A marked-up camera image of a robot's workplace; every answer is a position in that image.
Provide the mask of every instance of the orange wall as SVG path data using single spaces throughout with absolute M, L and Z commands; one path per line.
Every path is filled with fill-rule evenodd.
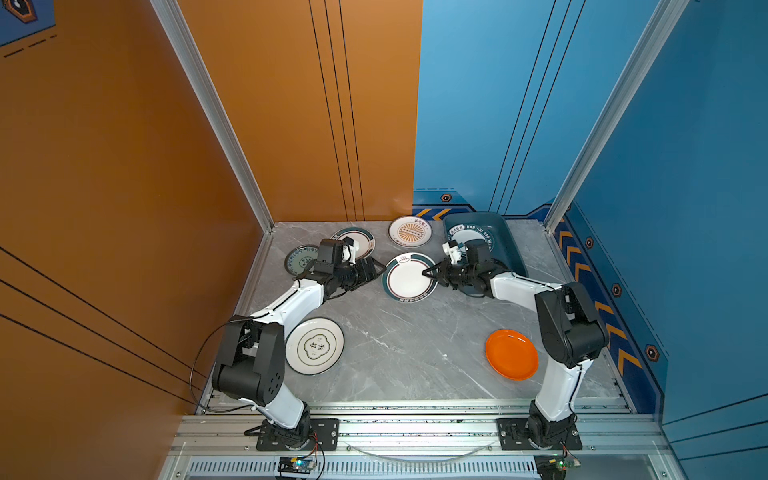
M 154 478 L 261 232 L 150 3 L 55 7 L 0 47 L 0 478 Z
M 180 4 L 275 221 L 410 212 L 421 1 Z

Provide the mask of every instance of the black mounting plate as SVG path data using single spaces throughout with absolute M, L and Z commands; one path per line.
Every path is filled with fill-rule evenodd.
M 553 445 L 550 449 L 537 449 L 531 445 L 525 428 L 526 423 L 528 423 L 528 419 L 496 419 L 498 440 L 502 444 L 502 450 L 538 450 L 539 452 L 552 450 L 560 453 L 562 449 L 559 445 Z M 582 448 L 581 437 L 575 425 L 568 431 L 565 448 L 568 450 L 581 450 Z
M 297 448 L 289 448 L 285 443 L 277 439 L 274 426 L 267 420 L 261 422 L 261 433 L 256 443 L 256 450 L 260 452 L 311 452 L 315 448 L 315 436 L 320 447 L 325 452 L 336 450 L 339 439 L 339 419 L 310 419 L 310 439 L 305 445 Z

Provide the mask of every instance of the robotic arm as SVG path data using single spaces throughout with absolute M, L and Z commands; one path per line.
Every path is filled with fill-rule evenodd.
M 314 309 L 376 279 L 385 268 L 373 258 L 356 259 L 351 239 L 323 240 L 317 260 L 280 298 L 225 326 L 211 378 L 213 387 L 253 404 L 266 416 L 262 429 L 291 448 L 310 436 L 310 409 L 283 384 L 285 338 Z M 334 295 L 338 289 L 341 294 Z M 258 343 L 256 354 L 247 353 Z
M 548 361 L 544 382 L 531 402 L 526 431 L 535 448 L 565 444 L 575 435 L 574 399 L 584 374 L 608 343 L 605 325 L 587 290 L 577 282 L 560 285 L 519 276 L 491 257 L 484 240 L 464 243 L 466 261 L 452 240 L 447 257 L 424 275 L 454 290 L 472 286 L 484 296 L 516 303 L 538 314 Z

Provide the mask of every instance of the metal bracket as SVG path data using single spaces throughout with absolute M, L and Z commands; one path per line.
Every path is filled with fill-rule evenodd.
M 311 419 L 310 439 L 299 449 L 291 449 L 281 442 L 276 435 L 275 427 L 267 420 L 261 422 L 261 433 L 256 443 L 256 450 L 260 452 L 311 452 L 315 448 L 314 434 L 317 434 L 317 442 L 324 452 L 336 450 L 339 438 L 339 419 Z
M 528 437 L 528 419 L 496 419 L 496 429 L 498 431 L 498 440 L 502 444 L 502 450 L 542 450 L 537 449 L 531 443 Z M 565 448 L 568 450 L 581 450 L 581 438 L 576 429 L 576 425 L 568 429 L 565 437 Z M 560 453 L 559 446 L 552 446 L 549 449 Z

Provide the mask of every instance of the plate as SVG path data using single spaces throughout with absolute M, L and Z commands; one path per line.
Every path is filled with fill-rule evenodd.
M 485 356 L 493 369 L 510 380 L 530 379 L 538 370 L 533 342 L 514 330 L 496 330 L 485 342 Z
M 482 227 L 473 225 L 471 223 L 460 223 L 452 229 L 448 230 L 448 240 L 456 240 L 459 243 L 468 242 L 474 239 L 485 240 L 488 243 L 488 247 L 491 252 L 496 244 L 493 235 Z
M 344 350 L 344 333 L 336 322 L 313 318 L 300 323 L 286 340 L 288 365 L 303 375 L 316 375 L 331 368 Z
M 432 226 L 421 217 L 400 217 L 389 224 L 389 238 L 401 247 L 420 247 L 431 237 Z
M 345 238 L 351 238 L 357 240 L 360 244 L 360 251 L 355 258 L 365 258 L 373 253 L 374 247 L 376 247 L 376 239 L 366 229 L 360 227 L 343 228 L 333 234 L 331 240 L 344 240 Z
M 286 255 L 286 261 L 283 264 L 286 271 L 293 276 L 302 273 L 311 260 L 317 259 L 319 248 L 317 245 L 302 245 L 296 247 Z
M 403 253 L 387 263 L 382 285 L 387 295 L 403 303 L 425 299 L 435 290 L 437 282 L 422 275 L 435 262 L 421 253 Z

